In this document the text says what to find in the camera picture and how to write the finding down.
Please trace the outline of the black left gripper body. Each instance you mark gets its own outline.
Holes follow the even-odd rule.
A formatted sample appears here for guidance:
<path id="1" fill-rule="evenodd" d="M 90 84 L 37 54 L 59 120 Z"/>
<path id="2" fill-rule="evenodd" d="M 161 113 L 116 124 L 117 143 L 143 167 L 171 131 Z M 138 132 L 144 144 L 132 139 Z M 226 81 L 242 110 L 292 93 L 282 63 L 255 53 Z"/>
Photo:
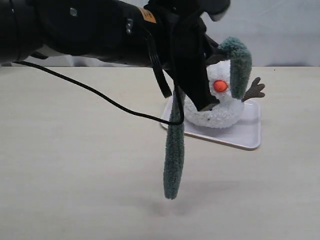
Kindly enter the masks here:
<path id="1" fill-rule="evenodd" d="M 218 44 L 206 35 L 207 27 L 201 19 L 204 10 L 198 0 L 150 0 L 147 9 L 156 14 L 168 31 L 168 49 L 161 60 L 156 50 L 149 52 L 150 67 L 154 72 L 175 70 L 175 54 L 186 57 L 216 55 Z"/>

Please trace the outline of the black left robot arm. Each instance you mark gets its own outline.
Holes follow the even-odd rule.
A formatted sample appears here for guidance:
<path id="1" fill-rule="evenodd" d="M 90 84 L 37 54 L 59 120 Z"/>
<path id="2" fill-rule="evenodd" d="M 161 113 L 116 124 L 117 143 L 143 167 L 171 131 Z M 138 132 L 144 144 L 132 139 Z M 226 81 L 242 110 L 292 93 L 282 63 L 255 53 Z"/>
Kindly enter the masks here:
<path id="1" fill-rule="evenodd" d="M 211 95 L 207 59 L 218 45 L 206 35 L 201 0 L 3 0 L 0 61 L 70 55 L 152 68 L 165 97 L 173 82 L 198 111 L 219 103 Z"/>

